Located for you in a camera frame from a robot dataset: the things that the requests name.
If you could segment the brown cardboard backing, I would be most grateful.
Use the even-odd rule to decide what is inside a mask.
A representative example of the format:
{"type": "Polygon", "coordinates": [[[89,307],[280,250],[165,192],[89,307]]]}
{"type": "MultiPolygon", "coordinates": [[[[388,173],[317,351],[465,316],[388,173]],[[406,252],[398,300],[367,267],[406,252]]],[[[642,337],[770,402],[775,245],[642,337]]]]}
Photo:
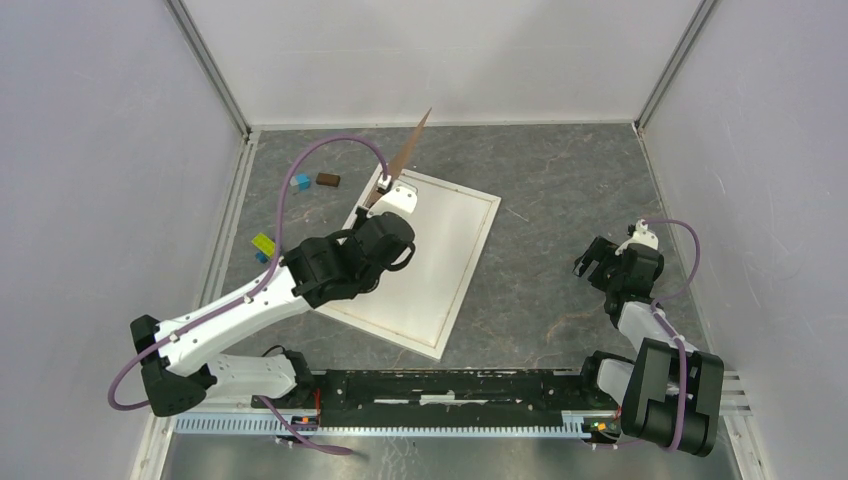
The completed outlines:
{"type": "MultiPolygon", "coordinates": [[[[388,176],[390,177],[391,181],[394,181],[399,178],[400,173],[409,162],[431,112],[432,108],[429,108],[422,117],[422,119],[419,121],[418,125],[413,130],[412,134],[408,137],[404,145],[388,163],[388,176]]],[[[371,206],[373,206],[384,195],[384,193],[389,190],[388,185],[389,183],[383,178],[382,173],[378,172],[378,178],[370,188],[370,192],[366,197],[364,206],[366,208],[370,208],[371,206]]]]}

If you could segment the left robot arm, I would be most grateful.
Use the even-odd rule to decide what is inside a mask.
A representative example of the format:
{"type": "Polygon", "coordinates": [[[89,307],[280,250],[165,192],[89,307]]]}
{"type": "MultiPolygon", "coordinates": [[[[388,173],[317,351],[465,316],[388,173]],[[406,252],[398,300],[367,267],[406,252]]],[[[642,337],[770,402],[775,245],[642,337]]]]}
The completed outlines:
{"type": "Polygon", "coordinates": [[[283,319],[373,291],[381,275],[405,268],[415,253],[412,226],[395,213],[354,229],[310,237],[283,253],[265,274],[199,310],[130,324],[146,400],[158,417],[226,396],[280,398],[306,405],[314,381],[293,354],[244,357],[226,349],[283,319]]]}

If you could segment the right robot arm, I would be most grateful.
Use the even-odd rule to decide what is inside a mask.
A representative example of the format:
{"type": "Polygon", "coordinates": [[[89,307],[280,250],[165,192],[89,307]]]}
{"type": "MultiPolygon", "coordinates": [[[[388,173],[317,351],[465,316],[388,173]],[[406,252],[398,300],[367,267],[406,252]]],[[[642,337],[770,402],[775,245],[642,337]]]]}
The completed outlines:
{"type": "Polygon", "coordinates": [[[630,360],[594,352],[581,368],[577,392],[591,408],[614,400],[625,435],[705,457],[717,437],[724,363],[698,350],[668,321],[652,294],[663,269],[655,246],[618,245],[601,236],[575,260],[574,275],[603,293],[604,312],[637,353],[630,360]]]}

